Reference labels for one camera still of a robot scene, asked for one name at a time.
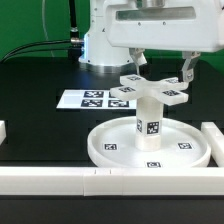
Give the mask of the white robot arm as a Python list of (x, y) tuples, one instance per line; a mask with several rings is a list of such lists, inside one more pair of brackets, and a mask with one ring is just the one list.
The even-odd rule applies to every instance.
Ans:
[(200, 54), (224, 49), (224, 0), (90, 0), (80, 63), (114, 73), (144, 65), (147, 49), (181, 52), (192, 81)]

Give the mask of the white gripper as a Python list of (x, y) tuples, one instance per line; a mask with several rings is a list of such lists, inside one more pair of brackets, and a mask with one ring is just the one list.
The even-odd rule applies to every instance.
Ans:
[(224, 0), (106, 0), (103, 14), (108, 41), (130, 48), (137, 74), (144, 49), (183, 51), (178, 79), (189, 83), (200, 52), (224, 49)]

